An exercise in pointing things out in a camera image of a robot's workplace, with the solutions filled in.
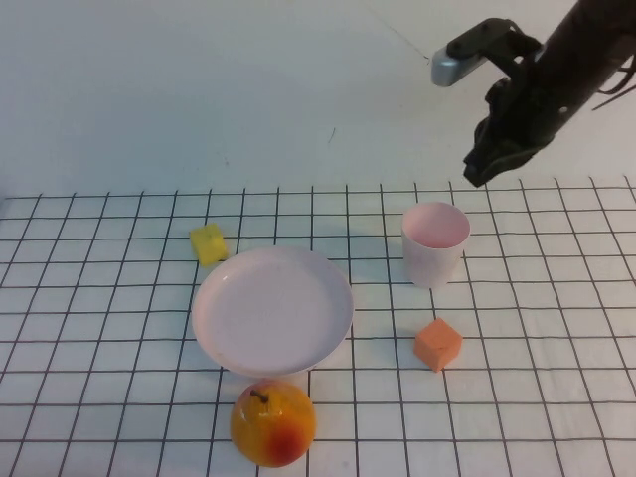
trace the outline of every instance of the black grid line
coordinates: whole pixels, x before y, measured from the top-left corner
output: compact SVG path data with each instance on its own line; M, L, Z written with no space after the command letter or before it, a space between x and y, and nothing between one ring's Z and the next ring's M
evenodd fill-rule
M33 206L33 210L31 211L31 215L29 216L29 220L27 221L26 226L24 227L24 230L22 231L22 239L24 238L24 236L25 236L25 235L26 235L26 233L27 233L27 230L29 229L29 225L31 224L31 219L33 218L34 214L36 213L36 209L38 208L38 205L39 205L39 204L40 204L40 198L38 198L38 199L36 200L36 203L35 203L35 205ZM0 280L0 289L4 287L4 281L6 280L7 275L9 274L9 270L10 270L10 268L11 268L11 265L12 265L12 263L13 263L13 260L15 260L16 255L18 254L18 250L19 250L19 249L20 249L20 246L18 245L18 246L16 246L16 249L15 249L15 250L13 250L13 254L12 254L12 257L11 257L11 261L8 263L7 269L5 270L4 274L2 275L2 280ZM52 249L51 249L51 253L49 254L49 260L51 260L51 256L53 255L53 250L54 250L54 249L55 249L55 248L52 248ZM45 271L46 271L46 267L47 267L47 265L45 264L45 265L44 265L44 267L45 267L45 269L44 269L44 270L42 270L42 275L40 276L39 283L42 283L42 277L44 276L44 273L45 273ZM31 297L31 302L29 303L29 308L27 308L27 312L28 312L28 311L29 311L29 309L31 308L31 304L33 303L33 300L34 300L34 299L35 299L35 292L34 292L33 296ZM23 320L22 320L22 323L21 323L21 325L20 325L20 329L18 330L18 335L17 335L17 337L16 337L16 342L15 342L15 343L13 344L13 346L11 347L11 351L9 351L9 356L7 357L7 362L5 363L5 365L4 365L3 369L2 369L2 375L0 376L0 383L2 383L2 380L3 380L3 378L4 378L4 375L5 375L5 374L6 374L6 372L7 372L7 368L9 367L9 363L11 363L11 359L13 358L13 352L14 352L14 351L15 351L15 349L16 349L16 345L17 345L18 339L20 338L20 335L22 334L22 330L24 329L24 325L25 325L26 321L27 321L27 313L25 313L25 316L24 316L24 318L23 318Z
M313 251L314 249L314 187L311 186L311 196L310 196L310 209L309 209L309 249ZM311 370L307 371L307 395L311 399ZM305 453L305 477L309 477L309 459L311 455L311 449L307 449Z
M166 252L166 244L168 243L168 234L170 233L170 226L172 225L172 217L174 216L174 212L175 212L175 206L177 204L177 195L178 195L178 191L175 192L175 194L172 196L173 200L172 200L172 214L171 214L171 218L170 218L170 222L168 223L168 227L166 229L166 236L163 242L163 247L161 249L161 256L163 257L164 253ZM135 218L134 218L134 223L131 229L131 233L134 233L135 230L135 226L136 226L136 221L139 219L139 210L141 208L141 199L139 200L139 207L137 208L137 213L135 214ZM146 326L148 324L148 317L150 316L150 310L152 308L152 300L154 299L154 295L155 295L155 290L157 289L157 281L159 280L159 273L161 272L161 267L157 267L157 272L155 274L155 279L152 285L152 290L150 292L150 298L148 300L148 309L145 313L145 317L144 317L144 321L143 321L143 326L141 327L141 336L144 335L145 331L146 331ZM110 472L112 472L112 465L114 463L115 460L115 454L117 452L117 441L119 441L119 436L121 435L121 428L123 426L123 420L126 416L126 410L127 410L127 406L128 406L128 398L130 396L130 390L132 389L132 382L134 380L135 377L135 371L137 368L137 363L139 362L139 355L141 354L141 343L139 344L139 346L137 347L137 352L135 354L135 361L134 364L132 365L132 371L130 372L130 378L128 380L128 388L126 389L126 395L124 397L123 400L123 405L122 405L122 410L121 410L121 416L119 418L119 425L117 426L117 434L116 434L116 438L115 438L115 443L112 446L112 452L110 454L110 461L108 463L108 473L106 474L107 476L110 475Z
M345 188L345 211L347 213L347 275L349 278L349 283L351 284L351 235L350 235L350 216L349 216L349 186ZM351 324L351 391L352 391L352 399L354 406L354 445L356 449L356 477L360 477L360 446L358 445L359 436L358 436L358 395L356 390L356 343L354 341L354 333L355 333L355 325L352 322Z
M450 190L450 200L452 202L452 204L455 204L455 196L453 194L453 189L452 189L452 184L449 182L448 183L449 186L449 190ZM479 311L477 310L477 300L475 299L475 290L473 288L473 284L472 282L470 282L470 270L468 267L468 262L466 260L466 252L462 253L463 255L463 263L464 263L464 267L466 268L466 276L468 277L468 286L470 288L470 296L471 296L471 300L472 300L472 304L473 304L473 308L475 310L475 318L477 319L477 329L479 330L479 338L480 338L480 342L481 342L481 347L482 350L484 352L484 360L486 361L486 370L488 371L488 380L490 381L490 390L493 394L493 401L495 404L495 410L497 412L497 420L499 423L499 432L501 432L501 437L502 437L502 443L504 446L504 454L506 455L506 463L508 465L508 475L510 475L510 477L513 477L513 468L512 465L510 463L510 455L508 453L508 444L507 444L507 439L506 439L506 434L504 433L504 424L503 421L501 419L501 411L499 409L499 403L497 402L497 393L495 391L495 382L493 381L493 373L492 373L492 369L490 368L490 362L488 359L488 352L486 351L486 343L484 341L484 333L482 332L482 328L481 328L481 321L479 320Z
M385 194L382 188L382 184L380 185L380 206L382 208L382 225L385 232L385 252L387 254L387 277L389 279L389 304L391 305L391 319L392 326L394 331L394 338L398 335L398 330L396 327L396 312L394 309L394 295L393 288L391 287L391 262L389 261L389 238L387 237L387 221L384 216L385 212ZM394 347L396 350L396 368L397 368L397 392L399 394L399 412L401 413L401 431L404 437L404 457L406 460L406 476L410 477L410 462L408 461L408 444L406 441L406 421L404 417L404 401L402 398L401 391L401 375L399 372L399 352L398 352L398 340L394 340Z
M321 371L334 371L334 370L318 370L319 372ZM449 373L452 375L452 372L457 371L457 372L461 372L461 371L466 371L466 370L462 370L462 369L453 369L453 370L446 370L446 373ZM485 371L485 369L480 369L480 370L469 370L469 371ZM576 368L570 368L569 371L578 371ZM400 402L404 402L405 404L443 404L443 405L447 405L447 404L461 404L461 405L484 405L484 404L492 404L493 402L491 400L453 400L453 399L445 399L445 400L440 400L440 399L403 399L402 401L400 401L399 399L394 399L394 400L390 400L390 399L385 399L385 400L373 400L370 401L370 403L372 404L399 404ZM525 404L549 404L549 405L569 405L569 404L589 404L588 400L585 399L578 399L578 400L498 400L497 401L499 404L516 404L516 405L525 405ZM636 400L635 399L596 399L594 401L594 403L596 404L633 404L635 403ZM314 404L318 404L318 405L345 405L345 404L352 404L353 401L352 400L313 400ZM166 406L166 405L170 405L172 407L187 407L190 405L204 405L204 404L219 404L219 405L232 405L234 404L233 401L231 400L219 400L216 401L214 399L210 399L210 400L191 400L188 402L172 402L171 404L167 404L166 402L148 402L148 401L135 401L135 400L129 400L128 401L128 405L148 405L148 406ZM6 407L31 407L34 404L32 402L3 402L2 406L6 406ZM47 403L38 403L39 407L105 407L105 406L114 406L114 405L121 405L121 402L83 402L81 404L76 403L76 402L47 402Z
M422 366L419 367L415 367L415 366L400 366L399 367L402 371L427 371L426 368L423 368ZM202 373L202 372L214 372L214 373L218 373L219 370L221 368L194 368L194 369L188 369L187 371L189 373ZM486 368L470 368L470 367L453 367L453 368L448 368L446 369L447 372L453 372L453 371L483 371ZM493 368L496 371L530 371L531 368L528 367L520 367L520 366L504 366L504 367L500 367L500 368ZM581 367L582 370L584 371L623 371L624 368L622 366L600 366L600 367ZM627 367L628 370L636 370L636 366L631 366L631 367ZM335 367L320 367L320 368L316 368L317 371L343 371L343 370L350 370L350 368L335 368ZM371 367L364 367L365 371L395 371L396 367L382 367L382 366L371 366ZM552 367L537 367L538 371L578 371L578 367L575 366L552 366ZM118 369L114 369L114 370L92 370L92 373L95 374L99 374L99 373L130 373L132 370L118 370ZM172 368L159 368L159 369L152 369L152 370L135 370L135 373L176 373L177 371L185 371L185 370L177 370L177 369L172 369ZM33 370L29 370L29 371L7 371L7 375L32 375L32 374L41 374L43 373L44 370L37 370L37 371L33 371ZM54 375L54 374L85 374L86 371L85 370L48 370L47 374L48 375Z
M66 217L68 217L68 216L69 216L69 212L71 211L71 207L73 206L73 200L74 200L73 198L71 198L71 199L69 200L69 206L68 206L68 208L67 208L67 213L66 213L66 215L65 215L65 219L63 220L63 222L62 222L62 226L60 227L60 230L58 231L58 238L60 237L60 234L62 233L62 229L63 229L63 227L64 227L64 223L66 222ZM47 266L48 266L49 262L51 261L51 257L53 256L53 251L54 251L54 249L55 249L55 248L54 248L54 247L52 247L52 248L51 248L51 251L49 252L49 258L47 259L47 263L45 264L45 266L44 266L44 268L43 268L43 270L42 270L42 274L40 275L40 278L39 278L39 280L38 280L38 284L41 284L41 283L42 283L42 280L43 280L43 278L44 278L44 274L45 274L45 273L46 273L46 271L47 271ZM31 297L31 301L29 302L29 308L27 309L27 312L28 312L28 311L31 309L31 307L33 306L33 303L35 302L35 299L36 299L36 295L37 295L37 292L34 292L34 293L33 293L33 296ZM73 298L69 301L69 305L68 305L68 307L67 307L67 311L68 311L69 309L71 309L71 303L72 303L72 301L73 301ZM66 324L66 319L67 319L67 317L65 316L65 318L64 318L64 319L63 319L63 321L62 321L62 326L60 327L60 332L58 333L58 339L60 339L60 337L62 336L62 330L64 329L64 325ZM51 352L51 356L49 357L49 361L48 361L48 363L47 363L47 368L45 369L45 374L46 374L46 372L49 370L49 368L51 367L51 363L53 362L53 358L54 358L54 356L55 356L55 354L56 354L56 350L57 350L57 349L58 349L58 343L55 343L55 344L53 345L53 351ZM43 387L44 387L44 380L42 380L42 383L40 384L40 387L39 387L39 389L38 389L38 393L36 394L36 400L35 400L34 406L33 406L33 408L31 409L31 413L29 414L29 420L27 421L27 426L26 426L26 427L25 427L25 429L24 429L24 434L23 434L23 436L22 436L22 438L23 438L23 439L25 439L25 438L27 437L27 434L28 434L28 432L29 432L29 427L31 426L31 422L33 421L33 416L34 416L34 414L35 414L35 412L36 412L36 408L37 408L37 405L38 405L38 399L40 398L40 393L42 392L42 388L43 388ZM18 461L20 460L20 454L22 453L22 449L23 449L23 448L24 448L24 444L23 444L23 443L20 443L20 446L18 447L18 451L16 452L16 456L15 456L15 458L14 458L14 460L13 460L13 465L11 466L11 472L9 473L9 476L12 476L12 475L13 475L13 473L15 472L15 470L16 470L16 466L18 465Z
M141 198L141 196L140 196L140 198L139 198L139 202L138 202L138 204L137 204L137 207L140 207L140 206L141 206L141 201L142 201L142 198ZM103 217L103 213L104 213L104 211L106 210L106 204L107 204L107 203L108 203L108 196L106 195L106 198L105 198L105 199L104 199L104 201L103 201L103 205L101 206L101 214L100 214L100 217L99 217L99 219L98 219L98 221L97 221L97 227L95 227L95 231L94 231L94 234L93 234L93 237L92 237L93 239L94 239L94 238L96 237L96 235L97 235L97 230L99 229L99 224L101 224L101 218ZM93 246L93 244L94 244L94 241L91 241L91 242L90 242L90 245L88 246L88 251L86 252L86 257L85 257L85 259L88 259L88 256L90 255L90 251L92 250L92 246ZM121 262L121 264L119 265L119 270L118 270L118 272L117 272L117 278L116 278L116 280L115 280L115 283L119 280L119 276L121 275L121 269L123 268L123 264L124 264L124 261L122 261L122 262ZM77 291L78 291L78 285L80 284L81 276L82 276L82 274L83 274L83 271L84 271L85 267L86 267L86 261L84 261L84 263L83 263L83 264L82 264L82 266L81 266L81 271L80 271L79 276L78 276L78 281L76 282L76 288L75 288L75 290L74 290L74 294L73 294L73 296L71 297L71 301L69 302L69 310L67 310L67 311L70 311L70 309L71 309L71 305L72 305L73 300L74 300L74 298L75 298L75 294L76 294L76 293L77 293ZM114 297L114 294L115 294L115 290L113 289L113 290L112 290L112 294L111 294L111 296L110 296L110 300L109 300L109 302L108 302L108 308L110 307L110 305L111 305L111 303L112 303L112 298ZM103 330L104 330L104 328L105 328L105 326L106 326L106 320L107 320L107 317L108 317L108 313L106 312L106 313L105 313L105 315L104 315L103 322L102 322L102 324L101 324L101 329L99 330L99 337L98 337L98 338L101 338L101 336L102 336L102 334L103 334ZM62 343L62 342L63 342L63 341L60 339L60 338L61 338L61 336L62 336L62 331L63 331L63 329L61 328L61 331L60 331L60 333L61 333L61 334L60 334L60 336L58 336L58 342L60 342L60 343ZM95 349L94 349L93 354L92 354L92 358L91 358L91 361L90 361L90 366L88 367L88 372L86 373L86 379L85 379L84 384L83 384L83 387L82 387L82 389L81 389L81 395L80 395L80 397L79 397L78 411L76 412L76 415L75 415L75 417L74 417L73 425L72 425L72 427L71 427L71 433L69 434L69 437L70 437L70 438L72 438L72 437L73 437L73 433L75 432L76 425L78 424L78 417L80 416L80 407L81 407L81 403L82 403L82 401L83 401L83 396L84 396L85 391L86 391L86 386L88 385L88 380L90 379L90 372L92 371L92 366L94 365L94 361L95 361L95 357L97 356L97 350L98 350L98 348L99 348L99 344L98 344L98 343L95 343ZM69 455L69 449L70 449L70 447L71 447L71 445L70 445L70 444L68 444L68 445L67 445L67 448L66 448L66 449L65 449L65 451L64 451L64 456L63 456L63 458L62 458L62 464L60 464L60 471L58 472L58 476L61 476L61 475L62 475L62 472L64 471L64 466L65 466L65 463L66 463L66 461L67 461L67 456Z
M210 200L212 199L212 189L210 189L210 193L208 194L208 203L206 204L206 214L210 211ZM168 438L168 428L170 426L170 418L172 417L172 408L175 405L175 392L177 391L177 383L179 381L179 369L181 368L181 360L183 358L183 348L186 344L186 336L188 335L188 326L190 324L190 320L192 320L192 306L195 299L195 290L197 288L197 278L199 276L199 267L200 264L197 261L197 265L195 267L194 277L192 279L192 291L190 292L190 301L188 305L188 315L186 316L185 325L183 327L183 334L181 336L181 346L179 347L179 358L177 358L177 371L175 372L175 378L172 383L172 390L170 391L170 401L168 403L168 415L166 416L166 427L163 432L163 440L161 442L161 450L159 451L159 463L157 464L157 473L156 477L159 477L161 473L161 465L163 463L163 455L166 448L166 439Z
M427 310L421 310L421 311L458 311L458 310L448 310L448 309L442 309L442 308L438 308L436 309L434 306L432 306L430 309ZM462 309L462 311L471 311L468 308L464 308ZM636 338L636 335L614 335L615 338ZM596 340L598 338L612 338L611 336L580 336L577 335L574 337L576 340ZM463 337L464 340L481 340L481 337L479 336L464 336ZM562 336L562 335L542 335L542 336L484 336L485 340L492 340L492 341L498 341L498 340L569 340L569 338L567 336ZM392 336L359 336L359 337L355 337L355 338L351 338L351 337L346 337L345 338L346 341L371 341L371 340L412 340L412 337L409 336L396 336L396 337L392 337ZM181 339L181 338L138 338L138 339L117 339L117 338L102 338L102 339L94 339L94 340L89 340L89 339L67 339L67 340L20 340L18 341L19 344L25 344L25 343L29 343L29 344L33 344L33 343L50 343L50 344L54 344L54 343L165 343L165 342L185 342L185 343L195 343L197 341L196 338L185 338L185 339ZM0 340L0 344L12 344L14 343L13 340Z
M317 195L335 195L335 194L344 194L345 193L345 188L347 186L345 186L344 184L342 185L342 190L339 191L316 191ZM554 187L527 187L526 190L527 191L552 191L554 190ZM588 187L582 187L582 186L575 186L575 187L565 187L564 189L567 189L569 191L576 191L576 190L588 190ZM626 186L601 186L598 187L598 189L602 189L602 190L629 190L630 186L626 185ZM495 187L495 188L491 188L490 189L491 192L516 192L516 191L520 191L520 189L518 187ZM476 193L479 191L475 191L475 189L460 189L455 187L454 188L455 192L472 192L472 193ZM349 191L349 194L373 194L373 193L377 193L378 190L373 190L373 189L368 189L368 190L356 190L356 191ZM395 189L395 190L390 190L387 192L391 192L392 194L409 194L412 192L412 190L409 189ZM429 193L429 192L448 192L448 189L445 187L438 187L438 188L433 188L433 189L429 189L429 188L420 188L420 192L422 193ZM273 196L276 193L275 192L270 192L270 191L250 191L250 192L245 192L248 196ZM280 193L281 195L285 195L285 196L297 196L297 195L303 195L306 194L306 192L298 192L298 191L283 191ZM174 195L174 192L167 192L167 193L146 193L144 194L145 197L149 197L149 198L153 198L153 197L172 197ZM207 192L200 192L200 193L180 193L179 194L182 197L202 197L205 198L208 196ZM241 196L242 195L242 191L237 191L237 192L213 192L212 196L216 197L216 196ZM40 195L40 196L9 196L7 198L5 198L6 201L14 201L14 200L25 200L25 199L38 199L38 198L42 198L42 199L70 199L71 197L75 197L76 199L102 199L104 197L103 194L97 194L97 195L91 195L91 194L77 194L77 195L72 195L72 196L65 196L65 195ZM112 198L137 198L139 197L139 194L110 194L110 197Z
M243 212L245 211L245 196L246 196L246 191L245 189L243 189L242 196L240 198L240 220L238 222L237 248L235 250L236 253L239 253L239 247L240 247L240 232L242 230L242 217L243 217ZM212 465L212 451L214 450L215 432L217 430L217 419L219 417L219 400L221 397L221 383L223 381L224 370L225 369L223 367L219 369L219 381L217 382L217 395L216 395L217 405L215 406L215 414L212 418L212 431L210 434L210 451L208 452L208 463L206 467L207 469L206 475L210 475L210 467Z
M596 189L596 185L594 184L594 180L591 177L589 178L589 180L590 180L590 182L592 184L592 189L594 191L594 194L596 195L596 200L598 200L598 203L600 204L600 208L601 208L601 211L603 213L603 217L605 218L605 221L607 222L607 226L609 227L609 230L610 230L610 232L612 234L612 237L614 238L614 243L616 243L616 246L620 250L620 253L621 253L620 256L621 256L621 258L623 260L623 263L625 264L625 267L627 268L627 272L629 273L629 276L631 278L631 282L632 283L636 283L636 279L634 278L634 274L632 273L632 269L629 266L629 262L627 261L627 258L625 258L625 255L623 254L623 249L620 246L620 242L618 241L618 238L616 238L616 233L614 232L612 224L609 222L609 219L607 217L607 211L605 209L603 209L603 203L600 200L600 196L598 195L598 190ZM625 177L625 181L627 182L627 184L629 184L629 180L627 179L627 177ZM562 192L561 192L560 188L558 188L558 193L559 193L559 196L561 197L561 200L562 200ZM567 220L569 221L570 226L571 226L571 219L569 218L569 214L567 214ZM581 248L580 241L578 240L578 237L576 235L574 235L574 239L576 240L576 246L578 246L578 249L580 250L581 255L583 255L583 249ZM584 256L584 255L583 255L583 261L585 263L585 268L587 269L587 273L590 276L590 281L591 281L591 283L592 283L592 285L594 287L594 291L596 292L596 296L598 297L598 302L601 304L601 307L603 309L603 315L605 316L605 321L606 321L607 326L609 328L609 331L610 331L610 333L612 335L612 338L614 339L614 345L616 345L616 350L618 351L618 356L620 357L620 361L623 363L623 366L625 367L625 374L627 375L627 379L629 380L629 384L632 386L632 391L634 392L634 396L636 397L636 386L634 385L634 380L632 379L631 375L627 371L627 365L625 363L625 357L623 356L623 353L622 353L622 351L620 349L620 346L618 346L618 340L617 340L618 337L616 336L616 333L614 333L614 327L612 326L611 320L609 319L609 316L607 315L607 310L603 306L603 300L602 300L602 297L600 296L600 292L598 291L598 286L596 286L596 283L599 280L594 280L594 277L592 276L592 272L589 269L589 263L587 261L587 257Z
M520 183L521 183L521 187L522 187L522 193L524 194L524 200L526 201L526 204L527 204L528 203L527 202L528 199L527 199L526 193L525 193L525 191L523 189L523 182L520 181ZM563 206L565 206L565 202L564 202L562 196L561 196L561 201L563 202ZM530 222L532 224L533 231L536 232L537 228L535 226L535 221L534 221L532 215L530 215ZM607 463L609 465L609 469L611 471L612 477L615 477L616 473L614 472L614 467L612 465L612 460L611 460L611 457L609 455L609 448L607 447L607 440L605 438L605 434L603 432L603 428L602 428L602 426L600 424L600 419L598 418L598 412L596 411L596 407L594 405L594 400L592 399L591 392L589 391L589 386L587 385L587 380L585 379L585 373L583 372L583 369L581 368L580 359L578 357L578 352L576 351L576 347L574 346L574 341L572 340L572 336L571 336L571 333L569 331L569 326L567 324L567 320L565 319L565 315L563 313L563 309L560 308L560 298L558 296L557 287L555 285L555 282L553 281L552 272L550 271L550 267L548 266L548 260L543 255L543 253L544 253L543 246L541 245L541 241L538 238L537 238L537 242L539 243L539 250L540 250L540 252L541 252L541 254L543 256L544 266L545 266L546 271L548 273L548 277L550 278L550 283L551 283L551 286L552 286L552 289L553 289L553 293L555 294L555 297L556 297L556 303L559 306L560 317L561 317L563 326L565 328L565 332L567 333L567 337L570 340L570 346L571 346L572 352L574 354L574 359L576 360L576 366L577 366L578 371L580 373L580 377L581 377L581 379L583 381L583 385L585 387L585 392L587 394L587 399L588 399L589 404L590 404L590 406L592 408L592 412L594 414L594 419L596 420L596 425L598 426L598 431L600 433L600 440L603 443L603 447L605 449L605 455L607 457Z
M485 186L485 191L486 191L486 198L488 199L488 207L490 209L490 212L492 214L493 212L493 205L492 205L492 201L490 199L490 194L489 194L489 189L488 186ZM493 223L495 224L495 232L497 232L497 222L494 220L493 218ZM502 255L504 254L504 246L501 242L501 238L499 236L497 236L497 242L499 243L499 249L501 250ZM555 441L555 432L553 430L553 423L552 420L550 419L550 414L548 413L548 405L546 403L546 399L544 397L544 389L541 386L541 380L539 379L539 372L537 371L537 365L535 363L535 356L533 355L533 350L530 346L530 339L528 337L528 332L526 331L526 323L524 322L524 318L521 314L521 309L519 308L519 297L517 296L517 291L515 290L515 287L513 286L513 279L512 279L512 275L510 273L510 266L508 264L507 260L503 260L504 261L504 267L506 268L506 275L508 276L508 283L510 284L510 289L513 292L513 296L515 298L515 305L517 307L517 314L519 316L519 323L522 329L522 332L524 333L524 336L521 337L526 341L526 348L528 350L528 355L530 356L530 362L532 363L533 366L533 370L534 370L534 374L535 374L535 381L537 382L537 388L539 389L539 395L541 396L541 402L543 404L544 407L544 414L546 415L546 421L548 423L548 429L550 431L550 437L553 440L553 445L554 445L554 449L555 449L555 453L556 453L556 461L558 462L558 468L560 470L560 475L562 477L565 477L565 471L563 470L563 463L561 462L561 458L560 458L560 453L558 452L558 446L557 446L557 442Z
M477 438L473 438L473 439L456 439L458 443L465 443L465 442L503 442L502 439L495 439L495 438L483 438L483 439L477 439ZM598 441L598 437L568 437L568 438L557 438L555 439L556 442L594 442L594 441ZM608 442L636 442L636 437L607 437L606 440ZM173 438L168 438L168 439L162 439L162 438L143 438L143 439L133 439L133 438L120 438L117 440L113 440L113 439L25 439L25 440L18 440L18 439L0 439L0 443L18 443L18 442L42 442L42 443L76 443L76 442L81 442L81 443L106 443L106 444L113 444L113 443L130 443L130 442L144 442L144 443L151 443L151 442L156 442L156 443L161 443L161 442L182 442L182 443L188 443L188 442L203 442L203 443L209 443L209 442L232 442L231 439L228 438L219 438L219 439L213 439L212 441L210 439L173 439ZM351 442L351 439L345 439L345 438L333 438L333 439L327 439L327 438L316 438L314 439L314 442ZM359 438L357 440L358 442L396 442L396 443L402 443L404 442L404 439L399 439L399 438ZM452 439L449 438L416 438L416 439L409 439L407 442L448 442L448 443L452 443ZM552 442L551 439L547 439L547 438L510 438L510 439L506 439L506 442Z
M419 203L419 193L417 191L417 183L413 182L415 191L415 202ZM433 312L433 319L437 319L437 310L435 309L435 297L432 288L429 290L430 294L430 308ZM457 477L461 477L461 463L459 461L459 449L457 448L457 436L455 435L455 422L453 420L452 402L450 400L450 393L448 392L448 379L446 378L446 370L441 370L442 378L444 379L444 393L446 394L446 402L444 402L448 408L448 421L450 423L450 435L453 440L453 449L455 451L455 461L457 462Z

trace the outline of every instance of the red yellow apple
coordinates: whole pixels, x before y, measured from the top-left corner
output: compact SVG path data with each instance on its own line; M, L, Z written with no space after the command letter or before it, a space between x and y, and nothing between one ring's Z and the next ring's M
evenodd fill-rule
M238 397L230 421L232 442L252 462L282 467L300 458L316 434L309 396L282 381L262 381Z

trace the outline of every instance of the table surface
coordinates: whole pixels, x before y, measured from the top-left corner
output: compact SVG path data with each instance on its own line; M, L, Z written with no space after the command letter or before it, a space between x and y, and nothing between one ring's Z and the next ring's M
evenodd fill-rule
M452 282L429 292L406 282L399 234L400 214L433 200L465 211L473 234ZM0 476L636 475L624 177L12 198L0 217ZM249 380L194 340L211 268L188 231L205 222L236 252L320 251L352 283L350 336L292 379L318 429L283 469L235 450L229 415ZM412 353L435 316L465 337L439 374Z

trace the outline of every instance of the white cup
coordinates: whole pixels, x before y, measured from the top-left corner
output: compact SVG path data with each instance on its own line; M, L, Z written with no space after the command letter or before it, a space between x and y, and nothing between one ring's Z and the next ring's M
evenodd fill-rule
M406 277L421 288L448 283L470 236L470 223L450 204L418 204L401 222Z

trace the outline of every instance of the white plate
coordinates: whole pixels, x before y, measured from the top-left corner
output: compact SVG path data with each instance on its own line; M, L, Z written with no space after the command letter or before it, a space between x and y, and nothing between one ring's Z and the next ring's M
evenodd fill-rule
M313 368L345 339L351 287L324 256L273 246L240 253L201 285L195 336L219 365L253 378Z

